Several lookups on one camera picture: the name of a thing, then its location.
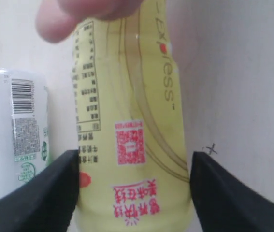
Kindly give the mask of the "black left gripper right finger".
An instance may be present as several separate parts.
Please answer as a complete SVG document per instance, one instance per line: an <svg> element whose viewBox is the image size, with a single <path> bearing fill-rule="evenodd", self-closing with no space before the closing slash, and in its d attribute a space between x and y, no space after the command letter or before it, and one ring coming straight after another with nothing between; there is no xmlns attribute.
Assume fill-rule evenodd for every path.
<svg viewBox="0 0 274 232"><path fill-rule="evenodd" d="M274 232L274 203L207 153L193 153L190 189L204 232Z"/></svg>

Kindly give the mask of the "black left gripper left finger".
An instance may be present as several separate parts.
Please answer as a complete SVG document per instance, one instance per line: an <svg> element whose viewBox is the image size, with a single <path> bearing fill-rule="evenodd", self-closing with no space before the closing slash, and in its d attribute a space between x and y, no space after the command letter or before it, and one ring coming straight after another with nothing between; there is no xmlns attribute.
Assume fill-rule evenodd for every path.
<svg viewBox="0 0 274 232"><path fill-rule="evenodd" d="M0 232L65 232L79 196L79 156L67 150L0 199Z"/></svg>

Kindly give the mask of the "person's open bare hand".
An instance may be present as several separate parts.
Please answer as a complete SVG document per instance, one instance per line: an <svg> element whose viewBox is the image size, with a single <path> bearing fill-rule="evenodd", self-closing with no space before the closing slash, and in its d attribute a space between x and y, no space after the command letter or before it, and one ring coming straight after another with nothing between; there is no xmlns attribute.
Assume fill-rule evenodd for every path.
<svg viewBox="0 0 274 232"><path fill-rule="evenodd" d="M141 0L43 0L35 27L42 39L59 43L86 18L118 20L132 15L141 4Z"/></svg>

